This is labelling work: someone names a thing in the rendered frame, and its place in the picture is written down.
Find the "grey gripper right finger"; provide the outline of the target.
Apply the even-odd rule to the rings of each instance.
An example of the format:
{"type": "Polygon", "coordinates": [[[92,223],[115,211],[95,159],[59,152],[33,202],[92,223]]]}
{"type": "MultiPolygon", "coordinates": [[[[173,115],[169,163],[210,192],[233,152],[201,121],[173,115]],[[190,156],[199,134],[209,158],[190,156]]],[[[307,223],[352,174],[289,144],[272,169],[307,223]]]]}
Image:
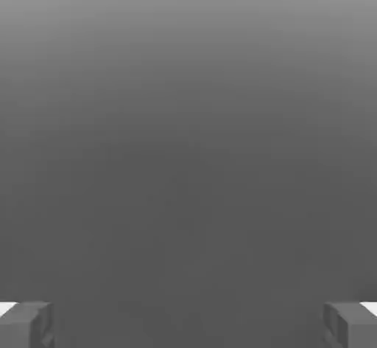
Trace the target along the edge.
{"type": "Polygon", "coordinates": [[[377,302],[326,302],[322,348],[377,348],[377,302]]]}

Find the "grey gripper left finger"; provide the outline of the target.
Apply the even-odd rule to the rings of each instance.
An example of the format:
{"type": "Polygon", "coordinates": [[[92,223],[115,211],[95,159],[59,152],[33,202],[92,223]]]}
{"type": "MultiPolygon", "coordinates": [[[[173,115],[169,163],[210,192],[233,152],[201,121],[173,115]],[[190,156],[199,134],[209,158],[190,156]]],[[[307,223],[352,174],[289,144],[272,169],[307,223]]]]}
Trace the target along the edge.
{"type": "Polygon", "coordinates": [[[0,348],[55,348],[54,305],[0,301],[0,348]]]}

